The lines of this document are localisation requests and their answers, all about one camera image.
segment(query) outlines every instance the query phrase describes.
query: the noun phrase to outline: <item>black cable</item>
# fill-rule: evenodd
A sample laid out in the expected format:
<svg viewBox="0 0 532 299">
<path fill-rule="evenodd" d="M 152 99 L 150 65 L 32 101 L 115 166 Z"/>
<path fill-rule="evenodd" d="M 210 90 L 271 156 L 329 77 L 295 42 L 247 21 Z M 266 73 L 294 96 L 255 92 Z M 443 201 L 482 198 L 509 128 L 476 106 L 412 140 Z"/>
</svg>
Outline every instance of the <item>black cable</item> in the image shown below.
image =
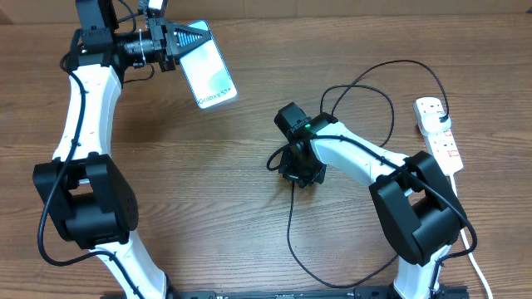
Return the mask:
<svg viewBox="0 0 532 299">
<path fill-rule="evenodd" d="M 370 67 L 367 71 L 364 71 L 357 79 L 355 79 L 355 81 L 353 81 L 351 83 L 351 85 L 349 85 L 346 90 L 342 93 L 342 95 L 338 98 L 338 100 L 336 101 L 336 103 L 334 104 L 334 107 L 332 108 L 332 112 L 331 112 L 331 115 L 334 115 L 334 111 L 336 110 L 336 107 L 338 106 L 338 103 L 340 103 L 340 100 L 342 100 L 343 96 L 346 95 L 346 93 L 352 88 L 354 87 L 363 77 L 364 75 L 366 75 L 368 72 L 370 72 L 371 70 L 373 69 L 376 69 L 378 68 L 379 66 L 385 66 L 385 65 L 388 65 L 388 64 L 392 64 L 392 63 L 400 63 L 400 62 L 409 62 L 409 63 L 415 63 L 419 66 L 423 66 L 424 68 L 426 68 L 431 74 L 432 76 L 434 77 L 434 79 L 436 79 L 436 82 L 438 83 L 438 86 L 440 87 L 441 89 L 441 94 L 443 94 L 443 99 L 445 100 L 446 102 L 446 108 L 447 108 L 447 112 L 446 112 L 446 115 L 441 117 L 441 122 L 444 122 L 447 120 L 447 118 L 449 117 L 449 101 L 447 100 L 447 94 L 446 94 L 446 91 L 443 89 L 443 85 L 441 84 L 440 82 L 440 79 L 438 78 L 438 76 L 436 75 L 436 73 L 427 65 L 419 62 L 419 61 L 414 61 L 414 60 L 407 60 L 407 59 L 401 59 L 401 60 L 395 60 L 395 61 L 386 61 L 386 62 L 383 62 L 383 63 L 380 63 L 380 64 L 377 64 L 376 66 L 372 66 Z M 326 90 L 324 93 L 323 93 L 323 96 L 322 96 L 322 100 L 320 102 L 320 105 L 319 105 L 319 111 L 320 113 L 323 112 L 323 99 L 325 98 L 325 94 L 327 94 L 329 90 Z"/>
<path fill-rule="evenodd" d="M 135 13 L 133 12 L 133 10 L 131 10 L 131 7 L 124 1 L 124 0 L 118 0 L 120 3 L 122 3 L 126 8 L 127 10 L 130 12 L 130 15 L 128 16 L 129 18 L 127 18 L 126 20 L 129 20 L 129 19 L 132 19 L 133 21 L 133 29 L 131 29 L 130 32 L 124 32 L 124 33 L 117 33 L 116 35 L 118 37 L 123 37 L 123 36 L 130 36 L 130 35 L 133 35 L 133 33 L 135 33 L 136 31 L 136 19 L 135 19 Z"/>
<path fill-rule="evenodd" d="M 125 81 L 124 84 L 131 83 L 131 82 L 137 82 L 137 81 L 148 81 L 149 79 L 153 78 L 153 75 L 155 74 L 155 68 L 153 67 L 153 65 L 151 65 L 151 63 L 148 63 L 148 66 L 151 67 L 151 73 L 149 76 L 147 76 L 146 78 L 142 78 L 142 79 L 128 80 L 128 81 Z"/>
<path fill-rule="evenodd" d="M 323 93 L 323 96 L 322 96 L 322 100 L 323 100 L 323 97 L 331 90 L 333 89 L 336 89 L 336 88 L 343 88 L 343 87 L 358 87 L 358 88 L 365 88 L 365 89 L 368 89 L 368 90 L 371 90 L 371 91 L 376 91 L 378 93 L 380 93 L 382 96 L 384 96 L 386 98 L 386 100 L 388 101 L 388 103 L 390 103 L 390 109 L 392 110 L 392 123 L 390 124 L 390 133 L 388 133 L 388 136 L 386 138 L 386 140 L 384 140 L 384 142 L 382 142 L 381 145 L 379 145 L 379 147 L 382 147 L 384 145 L 386 145 L 388 143 L 388 141 L 390 140 L 390 138 L 392 137 L 392 134 L 393 134 L 393 128 L 395 126 L 395 119 L 396 119 L 396 113 L 395 111 L 393 110 L 393 103 L 392 103 L 392 99 L 390 99 L 390 97 L 385 94 L 383 91 L 381 90 L 378 90 L 377 88 L 375 87 L 372 87 L 372 86 L 365 86 L 365 85 L 354 85 L 354 86 L 350 86 L 350 85 L 339 85 L 339 86 L 331 86 L 329 88 L 327 88 L 327 90 Z"/>
<path fill-rule="evenodd" d="M 432 279 L 431 279 L 431 285 L 430 285 L 431 296 L 433 297 L 434 296 L 434 286 L 436 285 L 436 278 L 437 278 L 439 269 L 442 266 L 442 263 L 445 260 L 450 259 L 450 258 L 463 257 L 463 256 L 473 252 L 476 249 L 476 246 L 478 244 L 478 237 L 476 235 L 475 229 L 473 228 L 473 225 L 469 222 L 469 220 L 466 218 L 466 216 L 464 216 L 462 213 L 460 213 L 460 211 L 458 211 L 451 203 L 449 203 L 449 201 L 447 199 L 445 199 L 443 196 L 441 196 L 441 194 L 437 193 L 433 188 L 428 186 L 425 182 L 423 182 L 421 179 L 419 179 L 414 174 L 406 172 L 400 166 L 398 166 L 398 165 L 392 163 L 391 161 L 389 161 L 388 159 L 386 159 L 386 157 L 380 156 L 379 154 L 377 154 L 373 150 L 369 149 L 365 145 L 361 144 L 360 142 L 358 142 L 356 140 L 353 140 L 353 139 L 350 139 L 348 137 L 345 137 L 343 135 L 340 135 L 340 136 L 337 136 L 337 135 L 320 135 L 320 136 L 317 136 L 317 135 L 315 135 L 315 136 L 312 136 L 312 137 L 310 137 L 308 139 L 305 139 L 305 140 L 292 141 L 289 144 L 284 145 L 280 149 L 276 150 L 273 153 L 273 155 L 268 159 L 268 163 L 266 165 L 268 170 L 276 170 L 276 169 L 278 169 L 278 167 L 271 168 L 269 166 L 271 164 L 271 161 L 275 158 L 275 156 L 277 156 L 282 151 L 290 148 L 291 146 L 293 146 L 293 145 L 295 145 L 297 143 L 300 143 L 302 141 L 307 141 L 307 140 L 341 140 L 341 141 L 346 141 L 346 142 L 348 142 L 348 143 L 350 143 L 352 145 L 355 145 L 355 146 L 359 147 L 360 149 L 366 151 L 368 154 L 373 156 L 375 159 L 379 160 L 381 163 L 386 164 L 386 165 L 388 165 L 388 166 L 390 166 L 390 167 L 392 167 L 392 168 L 394 168 L 396 170 L 403 171 L 411 179 L 415 180 L 420 186 L 422 186 L 425 189 L 425 191 L 427 191 L 428 193 L 432 194 L 433 196 L 436 196 L 439 200 L 441 200 L 443 203 L 445 203 L 447 205 L 447 207 L 449 207 L 451 209 L 451 211 L 460 219 L 460 221 L 462 221 L 463 224 L 465 224 L 465 226 L 467 227 L 467 229 L 469 230 L 469 232 L 471 234 L 471 239 L 472 239 L 471 247 L 468 248 L 468 249 L 462 250 L 460 252 L 446 254 L 445 256 L 439 257 L 436 260 L 436 265 L 435 265 L 434 272 L 432 273 Z"/>
<path fill-rule="evenodd" d="M 139 16 L 142 16 L 142 13 L 140 13 L 140 12 L 138 12 L 138 13 L 134 13 L 134 14 L 129 15 L 129 16 L 127 16 L 127 17 L 123 17 L 123 18 L 121 18 L 121 19 L 118 19 L 118 23 L 120 24 L 120 23 L 122 23 L 122 22 L 125 22 L 125 21 L 127 21 L 127 20 L 133 18 L 133 17 L 139 17 Z"/>
<path fill-rule="evenodd" d="M 288 249 L 290 249 L 290 253 L 292 253 L 292 257 L 294 260 L 296 260 L 296 262 L 299 264 L 299 266 L 308 274 L 310 275 L 312 278 L 314 278 L 315 280 L 317 280 L 318 282 L 322 283 L 323 285 L 327 286 L 327 287 L 331 287 L 331 288 L 352 288 L 352 287 L 356 287 L 358 286 L 359 284 L 371 279 L 372 277 L 376 276 L 378 273 L 382 272 L 382 270 L 386 269 L 388 266 L 390 266 L 398 257 L 398 255 L 396 255 L 395 257 L 392 257 L 392 259 L 390 261 L 388 261 L 386 264 L 384 264 L 384 266 L 380 267 L 378 270 L 376 270 L 375 272 L 373 272 L 372 274 L 364 277 L 363 279 L 359 280 L 358 282 L 354 282 L 352 284 L 349 284 L 349 285 L 345 285 L 345 286 L 339 286 L 339 285 L 333 285 L 332 283 L 328 283 L 328 282 L 325 282 L 324 280 L 320 279 L 319 277 L 317 277 L 316 275 L 314 275 L 312 272 L 310 272 L 298 259 L 298 257 L 296 256 L 296 254 L 293 252 L 293 249 L 292 249 L 292 244 L 290 243 L 290 225 L 292 224 L 292 213 L 293 213 L 293 193 L 294 193 L 294 190 L 295 190 L 295 183 L 292 182 L 292 200 L 291 200 L 291 203 L 290 203 L 290 215 L 288 216 L 288 228 L 287 228 L 287 231 L 286 231 L 286 240 L 288 242 Z"/>
<path fill-rule="evenodd" d="M 70 148 L 70 150 L 68 152 L 68 155 L 65 158 L 65 162 L 63 163 L 63 166 L 59 170 L 59 174 L 57 174 L 57 179 L 56 179 L 56 181 L 54 182 L 54 184 L 52 186 L 52 190 L 50 191 L 50 194 L 48 195 L 47 201 L 44 204 L 44 209 L 42 210 L 41 220 L 39 221 L 39 229 L 37 230 L 37 247 L 39 249 L 39 253 L 41 254 L 42 258 L 46 262 L 48 262 L 49 264 L 51 264 L 53 266 L 58 266 L 58 267 L 69 266 L 69 265 L 72 265 L 74 263 L 84 261 L 87 258 L 94 257 L 94 256 L 97 256 L 97 255 L 108 256 L 109 260 L 113 261 L 116 264 L 116 266 L 118 267 L 118 269 L 120 270 L 120 272 L 124 276 L 125 280 L 127 281 L 129 286 L 133 290 L 133 293 L 135 295 L 137 295 L 140 299 L 144 299 L 144 297 L 142 296 L 142 294 L 139 291 L 139 288 L 135 286 L 135 284 L 131 280 L 130 276 L 127 274 L 126 269 L 121 264 L 121 262 L 116 258 L 115 254 L 107 252 L 107 251 L 95 251 L 95 252 L 89 252 L 89 253 L 84 254 L 84 255 L 82 255 L 80 257 L 76 257 L 76 258 L 70 259 L 68 261 L 56 261 L 53 258 L 51 258 L 50 256 L 48 256 L 48 254 L 46 252 L 46 249 L 44 248 L 44 228 L 46 226 L 47 215 L 48 215 L 48 213 L 50 211 L 50 206 L 51 206 L 53 197 L 56 194 L 57 187 L 59 186 L 59 184 L 63 180 L 63 178 L 65 176 L 65 173 L 67 171 L 68 165 L 70 164 L 70 162 L 72 160 L 72 157 L 74 156 L 74 153 L 76 152 L 76 147 L 78 146 L 78 142 L 79 142 L 79 139 L 80 139 L 81 126 L 83 124 L 83 117 L 84 117 L 84 114 L 85 114 L 85 105 L 86 105 L 86 90 L 85 90 L 85 87 L 83 86 L 83 83 L 81 82 L 79 77 L 76 76 L 76 74 L 74 74 L 72 71 L 70 71 L 65 66 L 65 62 L 67 61 L 67 58 L 70 56 L 70 53 L 73 52 L 73 51 L 77 51 L 78 50 L 77 48 L 79 47 L 79 45 L 77 45 L 77 42 L 78 42 L 78 40 L 80 38 L 80 34 L 81 34 L 81 29 L 77 29 L 74 32 L 74 36 L 72 37 L 72 42 L 71 42 L 71 50 L 67 54 L 65 54 L 63 56 L 63 58 L 61 59 L 61 61 L 59 62 L 60 68 L 62 70 L 64 70 L 68 75 L 70 75 L 74 79 L 74 81 L 76 81 L 76 83 L 78 84 L 78 86 L 80 88 L 80 95 L 81 95 L 80 114 L 79 114 L 79 117 L 77 119 L 76 130 L 74 132 L 74 138 L 72 138 L 72 146 L 71 146 L 71 148 Z"/>
</svg>

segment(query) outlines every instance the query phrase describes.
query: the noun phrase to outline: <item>white power strip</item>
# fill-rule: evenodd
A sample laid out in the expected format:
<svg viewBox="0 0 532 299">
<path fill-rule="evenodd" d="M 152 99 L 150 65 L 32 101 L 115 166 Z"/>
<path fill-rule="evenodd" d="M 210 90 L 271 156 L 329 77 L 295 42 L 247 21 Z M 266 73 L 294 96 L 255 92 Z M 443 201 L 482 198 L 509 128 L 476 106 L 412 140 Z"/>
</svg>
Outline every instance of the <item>white power strip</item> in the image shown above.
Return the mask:
<svg viewBox="0 0 532 299">
<path fill-rule="evenodd" d="M 455 192 L 455 195 L 458 196 L 454 174 L 462 170 L 464 164 L 462 163 L 455 138 L 451 133 L 451 119 L 446 121 L 446 125 L 437 124 L 437 122 L 434 121 L 437 117 L 445 115 L 441 101 L 434 97 L 424 97 L 416 100 L 414 103 L 414 111 L 416 112 L 417 125 L 419 126 L 420 132 L 423 134 L 425 145 L 429 150 L 429 153 L 434 156 L 443 173 L 449 176 L 453 191 Z M 460 231 L 460 235 L 464 242 L 464 246 L 469 248 L 470 245 L 467 241 L 464 229 Z M 473 253 L 469 253 L 468 256 L 471 260 L 471 264 L 473 264 L 473 268 L 476 270 L 476 273 L 479 275 L 479 278 L 484 285 L 488 299 L 493 299 L 490 286 L 488 285 L 484 274 L 482 274 L 479 265 L 476 263 Z"/>
</svg>

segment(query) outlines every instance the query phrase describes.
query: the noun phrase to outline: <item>white power adapter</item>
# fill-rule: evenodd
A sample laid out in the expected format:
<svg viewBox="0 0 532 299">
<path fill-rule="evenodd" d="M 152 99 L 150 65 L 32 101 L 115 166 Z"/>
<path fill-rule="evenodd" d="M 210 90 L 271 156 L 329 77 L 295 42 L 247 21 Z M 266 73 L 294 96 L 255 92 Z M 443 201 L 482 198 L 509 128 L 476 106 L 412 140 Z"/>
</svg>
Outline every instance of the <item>white power adapter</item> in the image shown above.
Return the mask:
<svg viewBox="0 0 532 299">
<path fill-rule="evenodd" d="M 452 175 L 462 170 L 464 164 L 452 136 L 451 118 L 440 122 L 445 115 L 441 101 L 434 97 L 423 97 L 414 103 L 414 111 L 426 148 L 440 165 L 443 174 Z"/>
</svg>

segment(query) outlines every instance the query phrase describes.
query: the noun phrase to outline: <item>tabletop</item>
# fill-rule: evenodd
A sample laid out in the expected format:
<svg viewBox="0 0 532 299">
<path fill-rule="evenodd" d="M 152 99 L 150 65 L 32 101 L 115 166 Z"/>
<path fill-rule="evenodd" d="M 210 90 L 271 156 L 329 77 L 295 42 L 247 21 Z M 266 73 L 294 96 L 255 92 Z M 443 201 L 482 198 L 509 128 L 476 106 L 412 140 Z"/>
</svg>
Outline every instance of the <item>tabletop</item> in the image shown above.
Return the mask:
<svg viewBox="0 0 532 299">
<path fill-rule="evenodd" d="M 322 93 L 368 67 L 414 59 L 432 67 L 449 96 L 465 168 L 460 201 L 479 236 L 475 257 L 495 297 L 532 292 L 532 16 L 340 17 L 209 23 L 239 91 L 236 101 L 201 110 L 182 73 L 157 71 L 125 85 L 112 132 L 112 158 L 135 191 L 139 233 L 180 290 L 215 292 L 327 289 L 293 260 L 286 243 L 289 182 L 265 168 L 286 139 L 273 123 L 290 102 L 314 116 Z M 98 259 L 46 264 L 37 251 L 42 201 L 35 164 L 50 161 L 70 96 L 59 59 L 72 25 L 0 27 L 0 297 L 98 298 L 120 286 Z M 126 79 L 148 70 L 128 71 Z M 372 71 L 363 84 L 396 109 L 389 150 L 426 150 L 413 103 L 441 97 L 416 65 Z M 330 111 L 340 91 L 326 97 Z M 376 144 L 389 130 L 384 98 L 350 91 L 335 114 Z M 296 189 L 292 244 L 322 279 L 347 284 L 394 252 L 367 189 L 329 168 L 325 182 Z M 49 223 L 47 251 L 82 253 Z M 453 250 L 461 250 L 457 242 Z M 365 285 L 387 285 L 397 263 Z M 485 296 L 467 257 L 446 263 L 441 282 Z"/>
</svg>

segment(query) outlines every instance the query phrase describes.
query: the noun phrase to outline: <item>phone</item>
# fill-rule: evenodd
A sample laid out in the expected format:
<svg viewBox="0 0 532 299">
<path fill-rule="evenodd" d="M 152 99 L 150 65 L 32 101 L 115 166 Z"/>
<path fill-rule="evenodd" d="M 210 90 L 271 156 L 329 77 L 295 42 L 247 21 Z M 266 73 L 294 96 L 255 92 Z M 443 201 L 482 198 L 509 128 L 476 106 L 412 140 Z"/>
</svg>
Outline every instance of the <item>phone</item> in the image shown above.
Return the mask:
<svg viewBox="0 0 532 299">
<path fill-rule="evenodd" d="M 210 30 L 206 21 L 187 26 Z M 201 109 L 234 99 L 238 92 L 219 52 L 214 37 L 180 59 L 181 67 Z"/>
</svg>

